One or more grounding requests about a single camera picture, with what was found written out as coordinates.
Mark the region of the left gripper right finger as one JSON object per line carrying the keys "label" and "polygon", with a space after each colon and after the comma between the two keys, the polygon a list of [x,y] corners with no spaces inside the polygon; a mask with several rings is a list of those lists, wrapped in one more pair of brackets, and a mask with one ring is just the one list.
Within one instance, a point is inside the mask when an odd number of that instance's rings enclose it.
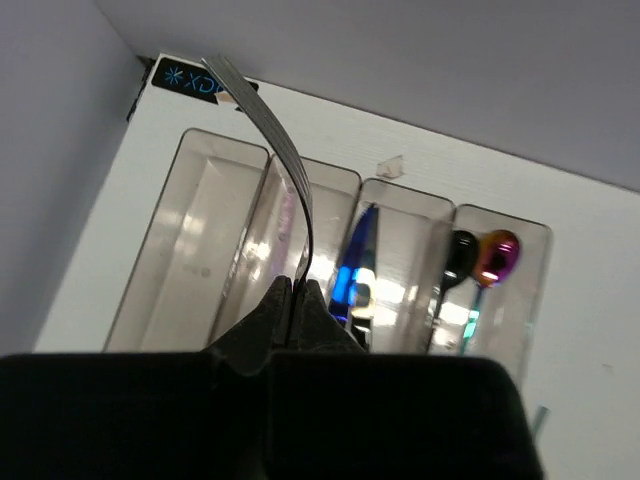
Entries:
{"label": "left gripper right finger", "polygon": [[315,280],[294,283],[287,348],[310,353],[365,353],[356,338],[330,314]]}

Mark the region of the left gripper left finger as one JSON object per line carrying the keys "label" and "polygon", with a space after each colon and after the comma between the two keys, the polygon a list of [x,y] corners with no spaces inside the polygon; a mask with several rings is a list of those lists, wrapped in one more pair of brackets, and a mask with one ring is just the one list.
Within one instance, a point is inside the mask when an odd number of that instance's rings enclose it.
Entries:
{"label": "left gripper left finger", "polygon": [[276,277],[258,305],[202,352],[240,375],[254,375],[266,364],[290,319],[291,279]]}

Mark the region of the dark blue plastic knife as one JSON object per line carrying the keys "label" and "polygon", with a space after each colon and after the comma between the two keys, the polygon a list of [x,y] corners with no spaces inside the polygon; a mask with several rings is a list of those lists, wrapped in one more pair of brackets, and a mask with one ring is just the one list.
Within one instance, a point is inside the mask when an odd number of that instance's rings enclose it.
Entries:
{"label": "dark blue plastic knife", "polygon": [[370,329],[376,304],[379,208],[373,203],[352,232],[330,297],[329,311],[343,325]]}

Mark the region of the black spoon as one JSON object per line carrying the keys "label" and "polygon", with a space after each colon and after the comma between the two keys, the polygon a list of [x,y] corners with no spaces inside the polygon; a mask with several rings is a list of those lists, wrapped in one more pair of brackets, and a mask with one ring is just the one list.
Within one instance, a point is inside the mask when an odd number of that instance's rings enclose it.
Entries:
{"label": "black spoon", "polygon": [[479,241],[467,230],[452,232],[448,258],[442,274],[439,295],[433,315],[433,327],[439,323],[440,311],[449,290],[463,283],[476,264],[479,253]]}

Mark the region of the iridescent red spoon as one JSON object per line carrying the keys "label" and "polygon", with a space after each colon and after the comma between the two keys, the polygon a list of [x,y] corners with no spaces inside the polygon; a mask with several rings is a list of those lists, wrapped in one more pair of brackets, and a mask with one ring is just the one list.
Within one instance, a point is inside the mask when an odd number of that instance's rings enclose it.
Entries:
{"label": "iridescent red spoon", "polygon": [[467,351],[478,328],[485,291],[500,285],[509,277],[518,262],[520,250],[521,242],[510,230],[493,230],[480,240],[478,257],[471,272],[476,293],[463,328],[458,350],[460,355]]}

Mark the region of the silver fork dark handle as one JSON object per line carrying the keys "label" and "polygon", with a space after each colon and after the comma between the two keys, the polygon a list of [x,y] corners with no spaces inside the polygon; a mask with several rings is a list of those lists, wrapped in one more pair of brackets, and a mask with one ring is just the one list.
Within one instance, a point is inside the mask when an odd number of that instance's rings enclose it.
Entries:
{"label": "silver fork dark handle", "polygon": [[291,178],[304,214],[307,232],[295,273],[294,290],[298,290],[306,281],[314,253],[313,198],[301,157],[275,114],[226,57],[203,57],[200,62],[262,134]]}

